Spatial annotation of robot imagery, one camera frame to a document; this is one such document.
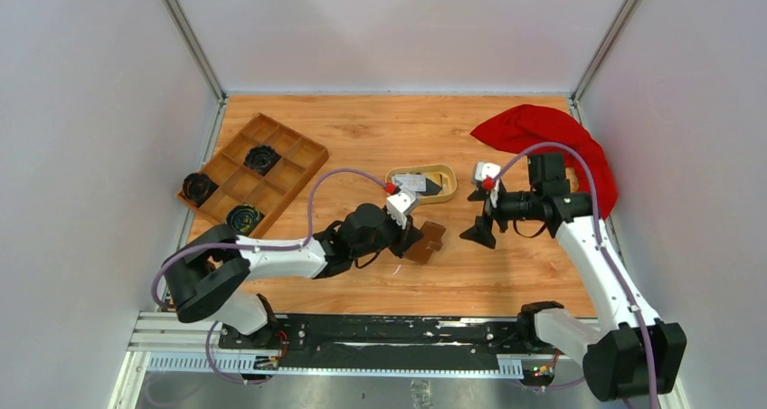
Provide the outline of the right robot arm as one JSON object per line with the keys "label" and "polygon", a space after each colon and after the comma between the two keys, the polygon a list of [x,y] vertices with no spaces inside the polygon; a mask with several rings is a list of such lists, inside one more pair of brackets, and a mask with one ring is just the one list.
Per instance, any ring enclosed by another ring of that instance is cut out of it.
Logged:
{"label": "right robot arm", "polygon": [[575,266],[599,323],[594,328],[581,322],[556,301],[525,304],[517,315],[518,344],[528,352],[552,347],[567,355],[602,402],[645,395],[657,405],[661,395],[675,388],[687,335],[680,324],[660,317],[620,265],[600,215],[596,186],[574,192],[560,152],[529,156],[529,187],[523,191],[505,189],[501,176],[508,169],[489,162],[475,165],[469,200],[481,202],[483,209],[461,238],[493,249],[494,228],[542,223]]}

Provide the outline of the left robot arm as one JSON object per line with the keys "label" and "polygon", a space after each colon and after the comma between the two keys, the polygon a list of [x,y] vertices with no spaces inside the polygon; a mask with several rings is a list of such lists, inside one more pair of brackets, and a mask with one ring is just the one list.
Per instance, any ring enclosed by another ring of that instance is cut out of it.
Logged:
{"label": "left robot arm", "polygon": [[179,322],[216,320],[253,347],[265,348],[275,341],[277,324],[264,296],[245,291],[244,282],[332,278],[384,250],[402,258],[423,237],[410,215],[399,220],[384,207],[364,203],[307,243],[254,239],[216,225],[200,242],[168,258],[163,275]]}

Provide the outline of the brown leather card holder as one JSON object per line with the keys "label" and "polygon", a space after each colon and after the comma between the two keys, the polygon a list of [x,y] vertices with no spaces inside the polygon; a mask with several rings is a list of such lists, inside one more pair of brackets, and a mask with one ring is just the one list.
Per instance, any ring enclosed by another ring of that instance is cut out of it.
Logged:
{"label": "brown leather card holder", "polygon": [[422,238],[403,254],[403,258],[417,264],[427,264],[432,255],[441,250],[446,231],[444,225],[432,221],[424,222],[419,229]]}

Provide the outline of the beige oval tray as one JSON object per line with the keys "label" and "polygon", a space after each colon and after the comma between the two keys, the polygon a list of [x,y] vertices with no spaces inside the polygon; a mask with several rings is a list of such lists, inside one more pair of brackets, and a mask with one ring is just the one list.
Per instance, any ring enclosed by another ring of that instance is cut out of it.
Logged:
{"label": "beige oval tray", "polygon": [[444,164],[431,164],[396,167],[390,170],[384,178],[387,182],[393,183],[392,177],[397,174],[423,174],[425,176],[430,176],[436,173],[440,173],[444,176],[444,194],[438,196],[424,196],[423,194],[417,193],[420,197],[419,201],[421,205],[434,205],[449,201],[456,193],[458,181],[454,170],[450,166]]}

